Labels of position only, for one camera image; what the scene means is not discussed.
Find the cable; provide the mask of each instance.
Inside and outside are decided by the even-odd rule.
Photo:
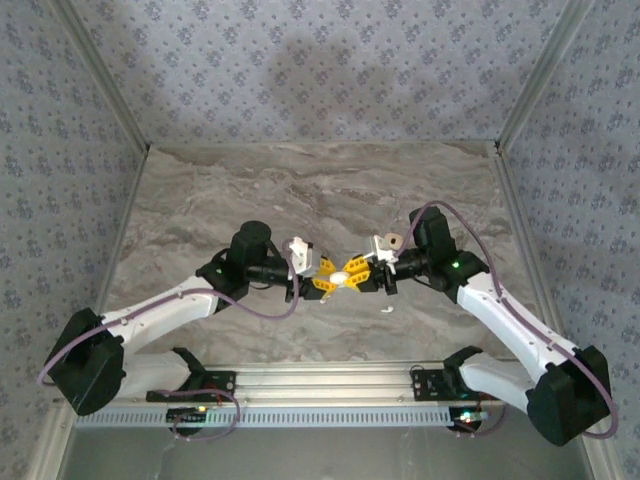
[[[473,237],[473,239],[476,241],[476,243],[480,247],[480,250],[482,250],[482,253],[485,256],[487,263],[489,264],[489,273],[491,274],[491,280],[493,282],[493,286],[495,288],[496,294],[498,295],[498,300],[502,302],[502,304],[505,306],[507,311],[509,311],[509,313],[511,313],[514,316],[514,318],[522,326],[524,326],[527,330],[529,330],[529,332],[531,332],[533,335],[535,335],[540,340],[542,340],[547,345],[549,345],[549,347],[553,348],[556,352],[560,353],[563,357],[565,357],[567,360],[573,363],[580,370],[580,372],[582,372],[582,374],[589,379],[589,381],[593,384],[596,390],[598,390],[598,393],[604,399],[605,403],[607,404],[607,408],[609,409],[609,413],[611,414],[611,425],[609,426],[609,429],[604,433],[584,432],[584,436],[589,438],[600,439],[600,440],[604,440],[606,438],[610,438],[614,436],[616,431],[618,430],[618,425],[619,425],[618,410],[613,402],[613,399],[611,398],[611,395],[609,395],[609,392],[607,392],[607,389],[605,388],[605,386],[602,384],[600,380],[596,378],[596,376],[593,373],[591,373],[591,371],[582,362],[580,362],[577,358],[575,358],[575,356],[572,355],[570,352],[568,352],[566,349],[554,343],[549,337],[547,337],[547,335],[544,332],[542,332],[539,328],[537,328],[535,325],[530,323],[526,318],[524,318],[520,314],[520,312],[518,312],[511,305],[511,303],[509,303],[509,300],[503,296],[504,292],[502,290],[500,279],[498,277],[498,270],[496,269],[495,263],[493,261],[493,257],[489,253],[489,249],[487,248],[485,243],[482,241],[482,239],[480,239],[480,237],[475,232],[473,227],[469,225],[469,223],[462,217],[462,215],[455,208],[453,208],[447,202],[444,202],[442,200],[433,200],[431,202],[425,203],[422,206],[422,208],[418,211],[418,214],[413,219],[413,222],[411,222],[411,226],[409,227],[409,230],[404,237],[402,245],[400,245],[400,248],[395,252],[396,258],[399,258],[402,252],[404,252],[407,249],[409,239],[413,237],[413,232],[416,229],[420,220],[422,219],[422,215],[427,210],[427,208],[436,206],[436,205],[440,205],[446,208],[449,212],[451,212],[458,219],[458,221],[464,226],[464,228],[469,232],[469,234]]]
[[[289,248],[289,242],[284,242],[282,245],[282,249],[287,251],[287,252],[291,252],[291,249]],[[291,252],[291,255],[286,256],[285,255],[285,260],[287,262],[287,265],[289,266],[289,273],[291,274],[292,277],[292,281],[293,281],[293,298],[291,300],[291,305],[289,306],[289,309],[283,313],[282,315],[265,315],[263,313],[260,312],[256,312],[255,310],[252,310],[249,307],[245,307],[244,305],[242,305],[241,303],[238,303],[236,300],[234,300],[233,298],[225,295],[224,293],[220,293],[217,292],[216,290],[212,289],[212,288],[190,288],[187,290],[183,290],[180,293],[174,293],[171,295],[167,295],[166,297],[160,298],[154,302],[148,303],[140,308],[138,308],[137,310],[134,310],[133,312],[130,312],[129,314],[125,315],[124,317],[115,319],[115,320],[111,320],[109,322],[103,323],[102,325],[99,325],[85,333],[83,333],[82,335],[74,338],[73,340],[71,340],[68,344],[66,344],[64,347],[62,347],[53,357],[51,357],[51,359],[49,359],[49,361],[47,361],[47,363],[44,365],[44,367],[42,368],[42,370],[40,371],[40,373],[38,374],[38,378],[36,380],[36,382],[38,383],[38,385],[40,386],[47,386],[47,383],[45,382],[44,378],[47,376],[47,374],[49,373],[49,371],[53,368],[54,365],[56,365],[65,355],[67,355],[71,350],[73,350],[77,345],[79,345],[80,343],[84,342],[85,340],[97,335],[98,333],[104,332],[105,330],[108,330],[111,327],[115,327],[116,325],[121,324],[123,321],[131,321],[134,320],[136,317],[139,317],[140,315],[142,315],[143,313],[148,312],[149,310],[153,310],[154,308],[160,307],[162,305],[164,305],[165,303],[171,302],[173,300],[180,300],[182,298],[186,298],[190,295],[211,295],[214,297],[218,297],[222,300],[224,300],[225,302],[229,303],[230,305],[233,305],[235,307],[238,307],[240,310],[243,310],[251,315],[254,315],[255,317],[261,318],[263,320],[284,320],[288,317],[290,317],[293,312],[295,311],[296,307],[298,306],[298,299],[299,299],[299,283],[298,283],[298,275],[296,275],[295,273],[295,268],[293,267],[293,263],[291,261],[291,256],[293,255],[293,252]]]
[[[233,416],[233,420],[229,424],[227,429],[222,433],[218,433],[217,435],[210,435],[208,437],[187,437],[185,435],[181,435],[180,433],[178,433],[178,424],[180,423],[180,420],[182,420],[183,415],[178,415],[176,418],[174,418],[173,425],[171,426],[171,431],[177,439],[184,440],[185,442],[205,442],[219,440],[222,437],[226,437],[231,432],[233,432],[240,422],[240,418],[242,415],[242,412],[240,411],[240,403],[238,402],[238,399],[236,397],[228,392],[225,392],[224,390],[219,390],[217,388],[203,388],[201,390],[187,390],[185,392],[171,392],[169,390],[155,390],[155,392],[165,397],[190,397],[192,395],[207,393],[211,395],[220,395],[222,397],[228,398],[233,402],[233,405],[236,408],[236,414]]]

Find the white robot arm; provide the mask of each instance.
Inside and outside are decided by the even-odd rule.
[[[398,281],[425,276],[429,287],[477,317],[513,352],[520,363],[497,361],[476,347],[446,359],[447,388],[461,398],[465,392],[483,392],[503,400],[527,413],[538,431],[556,445],[606,417],[610,408],[593,379],[574,365],[589,369],[608,394],[604,356],[594,347],[579,350],[552,331],[496,283],[497,277],[492,277],[484,262],[458,250],[437,208],[421,212],[420,218],[417,210],[410,216],[416,248],[394,254],[385,251],[384,242],[372,241],[372,252],[350,262],[357,271],[351,288],[360,292],[384,288],[387,294],[394,294]],[[228,249],[175,288],[102,316],[89,309],[77,312],[43,372],[49,373],[80,415],[93,413],[114,398],[205,387],[210,381],[206,371],[185,349],[160,355],[136,352],[171,330],[230,304],[246,308],[236,302],[248,293],[250,282],[286,287],[285,299],[293,299],[289,312],[298,298],[325,298],[330,282],[313,276],[321,265],[330,264],[328,259],[299,238],[286,244],[291,259],[284,259],[270,237],[265,224],[247,222]],[[419,388],[414,388],[414,394],[418,399]]]

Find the marble tabletop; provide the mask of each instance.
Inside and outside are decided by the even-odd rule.
[[[486,144],[322,143],[152,148],[135,197],[107,309],[180,283],[228,246],[247,220],[268,223],[276,245],[312,241],[340,267],[374,233],[406,233],[408,214],[428,200],[454,205],[493,253],[503,283],[533,309]],[[449,216],[461,248],[479,254]],[[284,291],[252,290],[242,302],[284,312]],[[391,313],[382,310],[392,306]],[[284,321],[228,308],[145,348],[189,348],[203,363],[437,360],[467,345],[510,356],[478,320],[412,281],[399,294],[337,291],[301,302]]]

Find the blue patterned wall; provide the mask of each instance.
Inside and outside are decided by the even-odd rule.
[[[640,5],[598,2],[509,152],[571,337],[607,355],[640,478]]]
[[[140,158],[48,5],[0,2],[0,478],[22,478],[35,375],[95,303]]]
[[[85,0],[149,143],[492,139],[565,0]]]

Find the yellow plastic part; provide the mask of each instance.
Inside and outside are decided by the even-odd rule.
[[[351,275],[355,275],[356,273],[368,272],[369,264],[367,263],[367,259],[364,257],[352,258],[345,264],[345,266],[342,268],[342,271],[350,273]]]
[[[316,275],[326,277],[328,275],[331,275],[335,271],[336,267],[333,262],[331,262],[331,260],[326,257],[322,257],[320,259],[320,269],[318,270],[318,273],[316,273]]]
[[[344,281],[344,284],[345,286],[359,292],[360,289],[358,288],[358,285],[361,284],[362,282],[366,282],[367,280],[369,280],[370,275],[371,275],[371,272],[369,270],[367,270],[366,272],[356,273],[355,275],[351,275],[349,278],[347,278]]]
[[[328,294],[333,292],[336,288],[338,288],[337,285],[331,282],[328,282],[327,280],[321,280],[319,278],[312,278],[311,282],[313,283],[313,286],[316,287],[318,290],[324,290],[326,292],[325,296],[327,296]]]

